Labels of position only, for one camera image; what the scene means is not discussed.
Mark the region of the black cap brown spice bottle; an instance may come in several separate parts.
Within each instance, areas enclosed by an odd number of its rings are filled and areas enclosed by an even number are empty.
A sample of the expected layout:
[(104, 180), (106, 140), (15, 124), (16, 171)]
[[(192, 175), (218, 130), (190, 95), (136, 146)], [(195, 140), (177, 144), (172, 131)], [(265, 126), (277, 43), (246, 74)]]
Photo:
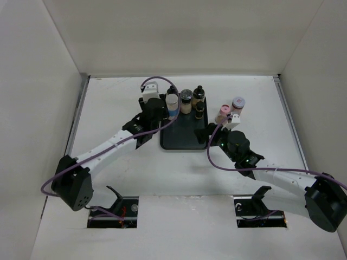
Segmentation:
[(197, 88), (194, 89), (192, 93), (192, 101), (191, 101), (192, 108), (195, 109), (197, 103), (200, 101), (204, 102), (204, 99), (205, 99), (205, 91), (203, 87), (199, 85), (197, 86)]

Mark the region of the grey grinder cap salt jar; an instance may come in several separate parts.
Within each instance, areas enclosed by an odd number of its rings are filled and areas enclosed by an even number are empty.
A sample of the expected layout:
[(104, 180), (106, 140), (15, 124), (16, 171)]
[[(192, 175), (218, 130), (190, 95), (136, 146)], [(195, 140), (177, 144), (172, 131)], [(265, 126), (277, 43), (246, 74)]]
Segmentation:
[(181, 98), (181, 106), (180, 106), (180, 111), (183, 114), (189, 114), (192, 109), (192, 91), (189, 89), (184, 89), (180, 93), (180, 98)]

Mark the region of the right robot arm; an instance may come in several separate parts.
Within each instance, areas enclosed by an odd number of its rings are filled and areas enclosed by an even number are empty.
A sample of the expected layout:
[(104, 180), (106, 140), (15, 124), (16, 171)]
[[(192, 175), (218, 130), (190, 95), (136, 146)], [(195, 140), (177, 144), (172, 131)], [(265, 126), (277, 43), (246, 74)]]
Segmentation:
[(310, 219), (327, 232), (335, 232), (346, 217), (346, 185), (328, 173), (282, 168), (250, 149), (240, 131), (210, 123), (194, 131), (198, 142), (219, 147), (234, 163), (232, 172), (263, 181), (251, 198), (255, 213), (263, 217), (273, 211), (287, 211)]

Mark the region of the red label spice jar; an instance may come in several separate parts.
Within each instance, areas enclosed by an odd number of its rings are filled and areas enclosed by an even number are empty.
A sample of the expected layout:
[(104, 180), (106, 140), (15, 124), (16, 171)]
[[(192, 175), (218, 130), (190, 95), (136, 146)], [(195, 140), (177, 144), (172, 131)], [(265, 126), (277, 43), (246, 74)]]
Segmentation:
[(246, 104), (246, 101), (244, 98), (240, 96), (234, 97), (232, 100), (232, 105), (231, 105), (231, 113), (240, 115), (245, 104)]

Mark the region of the pink cap spice jar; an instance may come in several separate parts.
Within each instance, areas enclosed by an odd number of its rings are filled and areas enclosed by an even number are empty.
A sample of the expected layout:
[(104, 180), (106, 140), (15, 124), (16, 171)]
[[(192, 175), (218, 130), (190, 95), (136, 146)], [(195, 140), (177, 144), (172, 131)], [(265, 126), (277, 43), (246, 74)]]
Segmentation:
[(221, 106), (217, 116), (215, 117), (215, 122), (217, 124), (221, 123), (223, 119), (225, 119), (227, 116), (230, 115), (230, 106), (227, 104), (224, 104)]

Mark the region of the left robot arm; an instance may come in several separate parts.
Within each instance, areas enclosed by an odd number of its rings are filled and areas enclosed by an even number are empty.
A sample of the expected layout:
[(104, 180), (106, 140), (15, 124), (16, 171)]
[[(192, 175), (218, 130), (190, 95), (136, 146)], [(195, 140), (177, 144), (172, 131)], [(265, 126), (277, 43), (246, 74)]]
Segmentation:
[(121, 211), (118, 192), (110, 185), (94, 187), (94, 178), (109, 164), (138, 149), (148, 142), (167, 119), (169, 112), (164, 95), (139, 99), (142, 112), (122, 126), (113, 137), (96, 148), (72, 158), (65, 155), (60, 159), (51, 189), (73, 211), (84, 207), (103, 207), (110, 216)]

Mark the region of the silver cap blue label jar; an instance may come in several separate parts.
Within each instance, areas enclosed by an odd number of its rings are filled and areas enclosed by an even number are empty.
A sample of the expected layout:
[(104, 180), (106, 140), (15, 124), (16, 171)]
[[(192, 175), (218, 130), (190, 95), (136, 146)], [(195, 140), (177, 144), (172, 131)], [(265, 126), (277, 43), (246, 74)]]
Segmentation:
[(165, 102), (169, 112), (168, 119), (172, 121), (178, 114), (178, 96), (176, 94), (168, 94)]

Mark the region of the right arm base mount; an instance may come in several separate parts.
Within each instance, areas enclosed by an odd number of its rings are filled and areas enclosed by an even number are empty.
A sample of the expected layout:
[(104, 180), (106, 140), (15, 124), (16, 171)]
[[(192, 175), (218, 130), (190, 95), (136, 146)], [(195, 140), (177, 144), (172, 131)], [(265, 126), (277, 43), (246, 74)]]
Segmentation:
[(254, 194), (234, 196), (238, 228), (287, 228), (284, 212), (269, 210), (262, 201), (270, 189), (262, 186)]

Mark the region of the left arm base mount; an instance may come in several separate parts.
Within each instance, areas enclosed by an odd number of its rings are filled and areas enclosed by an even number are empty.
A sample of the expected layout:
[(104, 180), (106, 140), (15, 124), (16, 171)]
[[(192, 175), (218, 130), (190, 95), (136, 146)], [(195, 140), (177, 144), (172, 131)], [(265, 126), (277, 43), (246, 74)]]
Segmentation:
[(124, 197), (111, 186), (101, 195), (108, 199), (109, 207), (88, 205), (87, 228), (89, 229), (135, 229), (138, 222), (139, 197)]

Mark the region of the small black cap spice jar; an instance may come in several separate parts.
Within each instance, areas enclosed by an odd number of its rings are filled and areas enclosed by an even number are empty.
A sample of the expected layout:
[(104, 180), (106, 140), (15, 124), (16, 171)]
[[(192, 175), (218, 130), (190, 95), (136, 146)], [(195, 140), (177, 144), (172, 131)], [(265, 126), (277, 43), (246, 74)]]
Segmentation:
[(199, 101), (196, 104), (196, 114), (195, 114), (195, 118), (197, 120), (202, 119), (203, 117), (203, 113), (204, 113), (204, 109), (205, 109), (205, 104), (202, 101)]

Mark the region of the black cap white powder bottle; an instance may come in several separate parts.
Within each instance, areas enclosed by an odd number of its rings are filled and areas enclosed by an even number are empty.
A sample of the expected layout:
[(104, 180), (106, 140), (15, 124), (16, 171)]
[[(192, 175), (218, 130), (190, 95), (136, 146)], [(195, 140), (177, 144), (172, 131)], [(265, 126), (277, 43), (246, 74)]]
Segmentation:
[(177, 88), (173, 85), (171, 85), (166, 91), (166, 95), (170, 95), (170, 94), (174, 94), (174, 95), (178, 94)]

